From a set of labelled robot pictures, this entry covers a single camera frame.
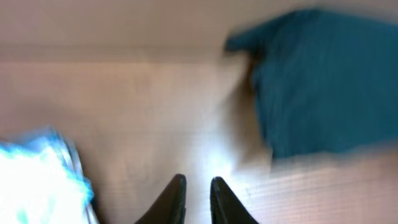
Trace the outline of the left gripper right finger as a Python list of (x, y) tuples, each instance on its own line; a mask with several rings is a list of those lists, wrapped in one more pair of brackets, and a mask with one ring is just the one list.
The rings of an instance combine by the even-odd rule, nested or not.
[(222, 177), (214, 177), (210, 185), (212, 224), (258, 224)]

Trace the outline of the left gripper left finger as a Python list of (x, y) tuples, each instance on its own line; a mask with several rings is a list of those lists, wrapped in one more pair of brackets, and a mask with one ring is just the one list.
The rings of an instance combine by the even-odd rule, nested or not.
[(136, 224), (184, 224), (187, 180), (176, 174)]

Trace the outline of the dark navy t-shirt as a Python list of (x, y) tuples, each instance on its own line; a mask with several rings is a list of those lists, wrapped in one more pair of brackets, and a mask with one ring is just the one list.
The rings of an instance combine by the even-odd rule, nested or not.
[(274, 159), (397, 140), (397, 24), (302, 9), (227, 38), (257, 62), (252, 87)]

